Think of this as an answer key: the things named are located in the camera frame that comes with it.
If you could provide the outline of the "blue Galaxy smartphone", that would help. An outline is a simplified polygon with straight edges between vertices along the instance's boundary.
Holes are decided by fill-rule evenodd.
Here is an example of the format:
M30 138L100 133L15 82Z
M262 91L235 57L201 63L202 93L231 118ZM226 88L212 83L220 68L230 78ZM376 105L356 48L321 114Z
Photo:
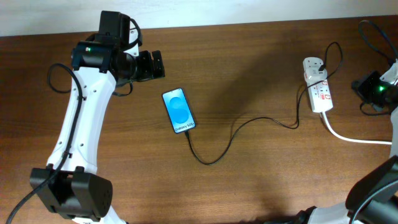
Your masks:
M182 88L163 93L162 99L175 134L183 133L196 127L195 119Z

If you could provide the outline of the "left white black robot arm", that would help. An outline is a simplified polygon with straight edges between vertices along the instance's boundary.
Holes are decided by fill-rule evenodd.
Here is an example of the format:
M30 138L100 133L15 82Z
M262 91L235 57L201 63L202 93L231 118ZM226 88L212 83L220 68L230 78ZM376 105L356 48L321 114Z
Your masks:
M70 99L58 142L30 185L48 211L77 223L121 223L111 205L112 183L97 175L97 149L110 98L116 89L165 75L159 51L139 51L136 21L103 11L99 30L72 51L67 72Z

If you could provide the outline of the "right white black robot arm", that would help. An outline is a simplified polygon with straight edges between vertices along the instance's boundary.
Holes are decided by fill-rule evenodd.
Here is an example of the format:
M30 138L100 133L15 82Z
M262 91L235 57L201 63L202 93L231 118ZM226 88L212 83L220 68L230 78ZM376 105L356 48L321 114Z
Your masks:
M296 223L390 223L397 214L397 110L388 118L366 118L353 74L325 80L308 93L334 108L320 110L292 145L305 189L318 205L301 211Z

